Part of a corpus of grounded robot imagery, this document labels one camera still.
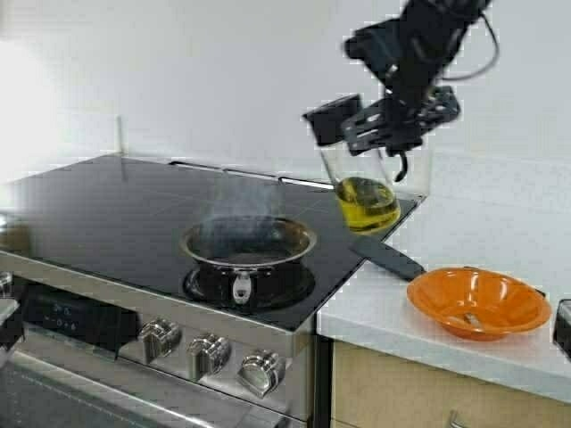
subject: orange bowl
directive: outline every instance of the orange bowl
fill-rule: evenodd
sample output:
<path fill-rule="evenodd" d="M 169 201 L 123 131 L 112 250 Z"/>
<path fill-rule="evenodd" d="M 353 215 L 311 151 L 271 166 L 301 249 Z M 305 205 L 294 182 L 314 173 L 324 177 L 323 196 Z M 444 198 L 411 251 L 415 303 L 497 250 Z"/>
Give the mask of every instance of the orange bowl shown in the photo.
<path fill-rule="evenodd" d="M 534 330 L 551 317 L 550 304 L 534 288 L 509 276 L 471 267 L 419 276 L 407 290 L 412 304 L 450 333 L 496 341 Z"/>

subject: control knob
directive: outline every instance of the control knob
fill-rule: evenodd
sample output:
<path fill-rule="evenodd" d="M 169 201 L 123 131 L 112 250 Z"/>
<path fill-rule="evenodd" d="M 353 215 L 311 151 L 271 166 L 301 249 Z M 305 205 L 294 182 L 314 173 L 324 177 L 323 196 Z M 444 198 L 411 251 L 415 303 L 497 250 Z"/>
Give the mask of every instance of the control knob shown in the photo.
<path fill-rule="evenodd" d="M 145 363 L 150 364 L 157 358 L 167 357 L 180 343 L 180 327 L 162 318 L 145 325 L 138 335 L 143 343 Z"/>
<path fill-rule="evenodd" d="M 232 345 L 228 339 L 207 333 L 194 339 L 186 353 L 188 377 L 198 382 L 203 376 L 215 375 L 222 370 L 230 359 Z"/>
<path fill-rule="evenodd" d="M 286 361 L 269 350 L 256 350 L 246 357 L 238 372 L 238 381 L 263 399 L 277 388 L 286 374 Z"/>
<path fill-rule="evenodd" d="M 13 276 L 10 272 L 0 272 L 0 299 L 12 296 Z"/>

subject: black glass cooktop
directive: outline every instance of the black glass cooktop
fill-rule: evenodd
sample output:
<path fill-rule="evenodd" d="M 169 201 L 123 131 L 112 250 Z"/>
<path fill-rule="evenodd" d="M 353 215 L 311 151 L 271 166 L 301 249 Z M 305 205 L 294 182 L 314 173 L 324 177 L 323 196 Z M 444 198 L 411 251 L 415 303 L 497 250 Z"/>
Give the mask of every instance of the black glass cooktop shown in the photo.
<path fill-rule="evenodd" d="M 309 295 L 246 315 L 291 331 L 362 262 L 349 250 L 357 236 L 333 193 L 305 185 L 103 156 L 12 183 L 0 196 L 9 225 L 0 249 L 183 300 L 193 299 L 183 284 L 197 268 L 180 249 L 190 226 L 224 215 L 301 221 L 318 235 L 302 260 L 315 283 Z M 414 207 L 401 201 L 402 215 Z M 244 316 L 217 301 L 200 304 Z"/>

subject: drawer handle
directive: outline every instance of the drawer handle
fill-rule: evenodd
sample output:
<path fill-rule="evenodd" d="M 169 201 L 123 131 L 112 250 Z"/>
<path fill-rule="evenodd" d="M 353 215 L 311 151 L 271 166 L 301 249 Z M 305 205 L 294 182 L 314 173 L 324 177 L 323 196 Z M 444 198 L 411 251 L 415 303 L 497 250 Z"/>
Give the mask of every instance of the drawer handle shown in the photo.
<path fill-rule="evenodd" d="M 446 428 L 467 428 L 466 426 L 460 425 L 458 422 L 456 422 L 457 419 L 458 419 L 458 412 L 456 410 L 452 410 Z"/>

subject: black lid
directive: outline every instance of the black lid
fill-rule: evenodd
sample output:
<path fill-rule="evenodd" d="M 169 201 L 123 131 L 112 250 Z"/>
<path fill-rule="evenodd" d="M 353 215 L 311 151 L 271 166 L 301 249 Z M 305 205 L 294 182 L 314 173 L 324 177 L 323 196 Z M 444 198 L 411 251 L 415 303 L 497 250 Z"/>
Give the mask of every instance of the black lid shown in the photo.
<path fill-rule="evenodd" d="M 363 110 L 360 95 L 348 95 L 325 104 L 303 117 L 313 127 L 319 147 L 339 143 L 345 139 L 343 123 Z"/>

